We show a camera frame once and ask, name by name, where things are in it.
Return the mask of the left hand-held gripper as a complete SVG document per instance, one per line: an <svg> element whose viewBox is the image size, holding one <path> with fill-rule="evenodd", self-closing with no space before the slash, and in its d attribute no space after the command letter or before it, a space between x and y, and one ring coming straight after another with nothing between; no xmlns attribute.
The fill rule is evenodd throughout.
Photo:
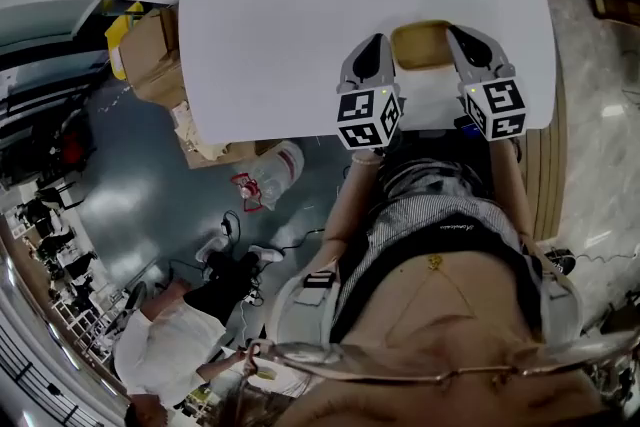
<svg viewBox="0 0 640 427"><path fill-rule="evenodd" d="M388 38L376 33L362 41L341 67L341 81L391 84L395 65ZM339 94L337 135L346 149L386 148L398 127L402 106L396 84Z"/></svg>

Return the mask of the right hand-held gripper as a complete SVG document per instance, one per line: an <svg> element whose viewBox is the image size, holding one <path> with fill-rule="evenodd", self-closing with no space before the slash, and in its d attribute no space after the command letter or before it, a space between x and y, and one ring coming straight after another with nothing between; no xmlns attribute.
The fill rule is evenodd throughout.
<svg viewBox="0 0 640 427"><path fill-rule="evenodd" d="M526 130L526 95L501 45L471 27L449 25L446 31L454 65L461 78L459 100L487 141L521 136Z"/></svg>

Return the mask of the brown cardboard box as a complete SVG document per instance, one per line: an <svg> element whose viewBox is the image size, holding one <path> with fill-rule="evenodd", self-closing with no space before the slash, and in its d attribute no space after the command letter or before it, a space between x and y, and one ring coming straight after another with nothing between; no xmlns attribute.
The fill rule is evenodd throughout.
<svg viewBox="0 0 640 427"><path fill-rule="evenodd" d="M453 64L444 20L424 20L403 25L391 34L392 53L406 71L425 71Z"/></svg>

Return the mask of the person's left forearm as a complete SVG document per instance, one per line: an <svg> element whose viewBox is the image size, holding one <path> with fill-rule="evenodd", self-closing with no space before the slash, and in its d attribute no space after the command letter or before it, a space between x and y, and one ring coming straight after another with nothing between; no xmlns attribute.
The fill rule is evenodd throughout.
<svg viewBox="0 0 640 427"><path fill-rule="evenodd" d="M337 261L363 222L371 201L383 156L375 151L358 150L330 212L317 256L320 266Z"/></svg>

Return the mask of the person's right forearm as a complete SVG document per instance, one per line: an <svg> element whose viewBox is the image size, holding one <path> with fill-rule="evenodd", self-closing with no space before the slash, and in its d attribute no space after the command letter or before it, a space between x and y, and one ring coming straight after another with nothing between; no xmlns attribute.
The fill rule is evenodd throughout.
<svg viewBox="0 0 640 427"><path fill-rule="evenodd" d="M536 252L538 248L533 238L533 218L515 147L506 139L491 141L489 154L495 200L506 213L522 243L530 252Z"/></svg>

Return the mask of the grey shoulder harness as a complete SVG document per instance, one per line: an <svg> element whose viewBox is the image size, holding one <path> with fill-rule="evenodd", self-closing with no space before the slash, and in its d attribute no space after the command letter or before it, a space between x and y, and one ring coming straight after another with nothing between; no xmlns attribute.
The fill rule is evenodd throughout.
<svg viewBox="0 0 640 427"><path fill-rule="evenodd" d="M267 333L277 342L342 341L387 276L411 259L382 255L358 265L346 281L335 261L291 278L276 297ZM576 339L583 305L573 284L534 256L508 256L506 265L515 278L517 304L529 329L553 343Z"/></svg>

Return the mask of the black device blue screen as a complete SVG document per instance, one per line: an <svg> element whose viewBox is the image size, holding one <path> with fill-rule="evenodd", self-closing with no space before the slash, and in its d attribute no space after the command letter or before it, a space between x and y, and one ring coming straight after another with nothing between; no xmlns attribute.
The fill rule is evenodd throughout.
<svg viewBox="0 0 640 427"><path fill-rule="evenodd" d="M480 128L475 124L469 115L458 117L454 120L454 126L465 137L470 139L481 138L483 136Z"/></svg>

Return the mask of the white table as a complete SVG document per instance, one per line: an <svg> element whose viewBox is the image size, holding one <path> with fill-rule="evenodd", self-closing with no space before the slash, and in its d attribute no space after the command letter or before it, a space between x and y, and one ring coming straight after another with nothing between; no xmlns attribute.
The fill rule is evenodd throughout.
<svg viewBox="0 0 640 427"><path fill-rule="evenodd" d="M179 0L179 45L200 136L221 144L333 135L343 61L364 39L422 20L494 38L525 92L527 124L553 116L547 0Z"/></svg>

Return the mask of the grey patterned skirt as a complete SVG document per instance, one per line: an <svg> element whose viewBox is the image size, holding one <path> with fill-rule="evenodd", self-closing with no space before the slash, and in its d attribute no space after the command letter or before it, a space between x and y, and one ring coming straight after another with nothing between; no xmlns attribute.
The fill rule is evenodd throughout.
<svg viewBox="0 0 640 427"><path fill-rule="evenodd" d="M387 161L378 173L372 215L428 221L462 213L493 216L500 207L468 165L432 158Z"/></svg>

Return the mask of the curved wooden slat platform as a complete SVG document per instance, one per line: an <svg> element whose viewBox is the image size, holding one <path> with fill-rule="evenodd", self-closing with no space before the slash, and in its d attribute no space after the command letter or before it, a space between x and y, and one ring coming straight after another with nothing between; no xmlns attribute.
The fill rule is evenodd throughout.
<svg viewBox="0 0 640 427"><path fill-rule="evenodd" d="M562 217L568 156L567 102L561 60L556 58L556 92L548 127L519 138L520 170L533 218L533 238L557 237Z"/></svg>

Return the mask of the clear plastic bag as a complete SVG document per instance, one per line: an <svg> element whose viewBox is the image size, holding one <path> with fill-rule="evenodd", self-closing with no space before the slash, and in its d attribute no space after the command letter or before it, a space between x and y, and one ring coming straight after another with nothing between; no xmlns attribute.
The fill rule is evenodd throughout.
<svg viewBox="0 0 640 427"><path fill-rule="evenodd" d="M262 209L274 211L277 201L299 179L304 163L301 148L283 140L256 159L235 164L234 175L248 173L255 179L262 192Z"/></svg>

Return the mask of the striped black trimmed top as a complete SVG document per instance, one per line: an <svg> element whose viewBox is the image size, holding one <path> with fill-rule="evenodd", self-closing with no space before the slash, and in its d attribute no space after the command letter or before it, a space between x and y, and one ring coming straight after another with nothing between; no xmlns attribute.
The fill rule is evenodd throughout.
<svg viewBox="0 0 640 427"><path fill-rule="evenodd" d="M435 253L479 251L506 264L530 330L542 333L542 265L496 204L471 197L413 196L380 211L338 263L342 280L329 340L340 342L383 279L402 263Z"/></svg>

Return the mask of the flat open cardboard box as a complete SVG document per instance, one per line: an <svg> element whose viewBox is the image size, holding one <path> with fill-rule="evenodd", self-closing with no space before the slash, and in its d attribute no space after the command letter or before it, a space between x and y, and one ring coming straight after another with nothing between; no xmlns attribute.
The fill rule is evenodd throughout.
<svg viewBox="0 0 640 427"><path fill-rule="evenodd" d="M213 150L213 159L209 159L201 153L192 143L185 142L182 139L178 139L178 141L188 168L199 169L256 159L279 144L281 139L244 141L227 145L208 146L205 150Z"/></svg>

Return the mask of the crumpled brown paper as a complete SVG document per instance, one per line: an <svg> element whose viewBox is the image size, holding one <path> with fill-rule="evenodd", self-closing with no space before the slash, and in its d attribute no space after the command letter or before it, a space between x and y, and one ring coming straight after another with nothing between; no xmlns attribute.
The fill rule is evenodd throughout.
<svg viewBox="0 0 640 427"><path fill-rule="evenodd" d="M227 153L228 144L211 145L200 137L187 101L174 107L171 117L174 132L190 167L210 166Z"/></svg>

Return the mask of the black sneaker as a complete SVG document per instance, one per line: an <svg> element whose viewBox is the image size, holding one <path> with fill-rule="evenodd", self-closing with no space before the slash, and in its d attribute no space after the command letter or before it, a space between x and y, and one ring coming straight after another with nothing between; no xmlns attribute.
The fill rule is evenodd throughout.
<svg viewBox="0 0 640 427"><path fill-rule="evenodd" d="M551 249L545 256L565 276L571 274L576 267L576 257L569 249Z"/></svg>

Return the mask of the large cardboard box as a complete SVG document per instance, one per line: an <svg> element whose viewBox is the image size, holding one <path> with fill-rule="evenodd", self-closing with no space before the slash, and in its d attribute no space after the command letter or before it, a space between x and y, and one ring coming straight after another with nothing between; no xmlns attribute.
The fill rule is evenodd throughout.
<svg viewBox="0 0 640 427"><path fill-rule="evenodd" d="M126 81L136 97L171 110L186 100L176 13L155 8L119 45Z"/></svg>

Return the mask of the yellow bag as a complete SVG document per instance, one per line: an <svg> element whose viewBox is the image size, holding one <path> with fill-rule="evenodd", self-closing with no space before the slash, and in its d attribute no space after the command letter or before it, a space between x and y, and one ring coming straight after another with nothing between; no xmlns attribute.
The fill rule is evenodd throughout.
<svg viewBox="0 0 640 427"><path fill-rule="evenodd" d="M143 4L140 1L136 1L126 8L123 14L118 15L111 26L105 31L111 69L118 80L123 81L126 79L126 72L120 52L120 44L124 36L134 27L144 14L145 8Z"/></svg>

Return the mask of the gold rimmed glasses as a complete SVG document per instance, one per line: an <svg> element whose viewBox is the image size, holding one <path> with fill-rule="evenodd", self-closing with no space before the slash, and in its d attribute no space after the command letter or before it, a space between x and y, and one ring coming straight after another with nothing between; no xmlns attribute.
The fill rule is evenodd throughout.
<svg viewBox="0 0 640 427"><path fill-rule="evenodd" d="M396 349L309 343L276 344L257 339L246 351L244 372L257 373L257 357L306 375L346 383L372 385L443 385L466 375L496 378L539 377L578 370L615 368L640 354L640 329L623 331L558 345L516 351L504 364L453 367L432 355L421 357Z"/></svg>

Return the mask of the red bag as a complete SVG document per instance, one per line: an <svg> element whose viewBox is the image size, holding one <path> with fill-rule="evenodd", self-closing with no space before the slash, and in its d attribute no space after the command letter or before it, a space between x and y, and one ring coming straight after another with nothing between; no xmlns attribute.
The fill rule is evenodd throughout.
<svg viewBox="0 0 640 427"><path fill-rule="evenodd" d="M93 137L89 131L72 130L62 136L61 161L65 165L85 165L94 150Z"/></svg>

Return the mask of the black equipment rack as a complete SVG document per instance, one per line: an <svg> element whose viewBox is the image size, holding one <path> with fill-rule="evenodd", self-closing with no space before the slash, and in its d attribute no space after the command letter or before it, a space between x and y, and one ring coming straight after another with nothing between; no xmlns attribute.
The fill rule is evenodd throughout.
<svg viewBox="0 0 640 427"><path fill-rule="evenodd" d="M85 106L107 76L108 67L102 65L0 100L0 187L9 189L31 180L47 186L85 169L87 163L62 163L62 136L72 130L92 135Z"/></svg>

